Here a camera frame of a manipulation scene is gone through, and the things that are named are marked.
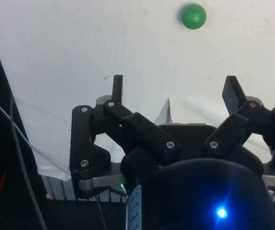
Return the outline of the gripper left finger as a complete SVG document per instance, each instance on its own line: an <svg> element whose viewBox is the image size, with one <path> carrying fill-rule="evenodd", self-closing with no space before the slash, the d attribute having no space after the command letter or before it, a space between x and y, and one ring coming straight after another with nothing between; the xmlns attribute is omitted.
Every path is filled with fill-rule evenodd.
<svg viewBox="0 0 275 230"><path fill-rule="evenodd" d="M115 75L111 95L99 98L95 107L72 110L70 172L78 198L91 198L120 184L130 191L180 155L175 138L122 104L122 83L123 76ZM121 147L121 162L113 163L110 152L95 144L100 134Z"/></svg>

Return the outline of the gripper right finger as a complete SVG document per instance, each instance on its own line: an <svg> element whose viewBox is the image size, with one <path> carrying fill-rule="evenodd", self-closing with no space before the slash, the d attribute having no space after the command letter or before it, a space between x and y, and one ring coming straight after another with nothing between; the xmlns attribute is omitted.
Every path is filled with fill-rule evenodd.
<svg viewBox="0 0 275 230"><path fill-rule="evenodd" d="M256 174L275 174L275 107L269 110L260 99L246 96L235 76L227 76L222 97L229 116L206 139L204 156L240 164ZM268 163L244 148L251 134L262 136L268 146Z"/></svg>

